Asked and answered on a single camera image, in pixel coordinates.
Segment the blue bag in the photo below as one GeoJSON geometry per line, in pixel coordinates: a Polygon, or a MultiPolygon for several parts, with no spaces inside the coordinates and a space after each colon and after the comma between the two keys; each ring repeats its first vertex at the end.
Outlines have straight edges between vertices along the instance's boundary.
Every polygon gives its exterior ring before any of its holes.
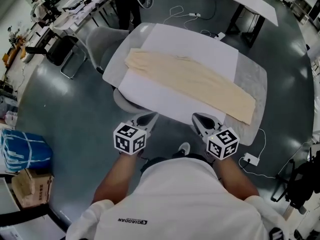
{"type": "Polygon", "coordinates": [[[2,129],[0,145],[5,166],[12,172],[50,166],[53,152],[39,135],[2,129]]]}

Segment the dark green floor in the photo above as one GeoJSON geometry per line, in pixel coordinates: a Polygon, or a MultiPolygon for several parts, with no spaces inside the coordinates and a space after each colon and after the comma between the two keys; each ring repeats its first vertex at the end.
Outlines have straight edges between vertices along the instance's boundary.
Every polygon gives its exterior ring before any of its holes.
{"type": "MultiPolygon", "coordinates": [[[[223,42],[260,64],[267,72],[268,87],[264,116],[260,128],[266,133],[266,147],[258,167],[250,172],[274,176],[312,135],[314,88],[306,45],[293,14],[276,0],[266,0],[276,9],[279,27],[265,21],[251,49],[239,36],[227,36],[223,42]]],[[[154,0],[149,10],[141,10],[143,22],[162,23],[169,9],[183,6],[185,13],[210,17],[214,0],[154,0]]],[[[192,31],[225,32],[238,4],[216,0],[216,15],[211,20],[197,19],[187,23],[192,31]]],[[[239,27],[247,30],[252,15],[246,12],[239,27]]],[[[166,24],[183,28],[189,17],[171,18],[166,24]]],[[[54,152],[52,170],[55,176],[50,204],[66,222],[74,221],[90,205],[93,193],[112,166],[118,152],[113,148],[113,130],[132,115],[118,108],[111,87],[87,61],[74,80],[60,74],[48,61],[32,75],[19,108],[17,129],[43,135],[54,152]]],[[[191,151],[201,153],[201,140],[187,125],[161,116],[148,140],[144,156],[170,157],[179,145],[188,141],[191,151]]],[[[259,131],[251,146],[240,146],[233,157],[238,162],[244,152],[258,155],[264,145],[259,131]]],[[[306,149],[299,155],[305,156],[306,149]]],[[[139,160],[131,191],[139,182],[139,160]]],[[[276,182],[249,175],[260,194],[270,200],[276,182]]],[[[283,213],[286,205],[272,204],[283,213]]]]}

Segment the white sheet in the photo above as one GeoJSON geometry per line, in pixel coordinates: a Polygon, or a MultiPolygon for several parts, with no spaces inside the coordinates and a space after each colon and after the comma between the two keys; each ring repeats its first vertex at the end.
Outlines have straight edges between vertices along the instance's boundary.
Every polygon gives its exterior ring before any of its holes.
{"type": "MultiPolygon", "coordinates": [[[[157,24],[141,49],[188,56],[209,69],[234,81],[238,50],[211,37],[186,29],[157,24]]],[[[222,123],[226,114],[193,98],[178,93],[128,70],[119,91],[131,102],[164,116],[192,125],[192,114],[208,113],[222,123]]]]}

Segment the gray table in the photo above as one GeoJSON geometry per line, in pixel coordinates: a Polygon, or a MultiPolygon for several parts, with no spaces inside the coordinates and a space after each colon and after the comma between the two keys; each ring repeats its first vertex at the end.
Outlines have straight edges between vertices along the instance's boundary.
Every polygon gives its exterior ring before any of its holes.
{"type": "MultiPolygon", "coordinates": [[[[125,59],[129,54],[130,49],[141,48],[155,25],[156,24],[154,23],[142,23],[128,35],[112,56],[102,76],[103,80],[116,88],[120,86],[120,83],[128,70],[125,59]]],[[[247,125],[244,122],[240,122],[237,119],[226,115],[224,125],[234,129],[240,138],[241,144],[250,146],[256,137],[265,111],[267,99],[267,73],[257,63],[239,53],[234,83],[256,100],[252,122],[250,125],[247,125]]]]}

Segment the white sneaker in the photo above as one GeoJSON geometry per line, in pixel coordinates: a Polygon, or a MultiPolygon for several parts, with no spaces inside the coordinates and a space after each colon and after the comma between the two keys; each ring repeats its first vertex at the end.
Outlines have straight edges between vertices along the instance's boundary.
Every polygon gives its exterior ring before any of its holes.
{"type": "Polygon", "coordinates": [[[185,156],[189,155],[189,153],[190,153],[190,144],[188,142],[182,143],[181,146],[179,147],[178,151],[182,151],[185,156]]]}

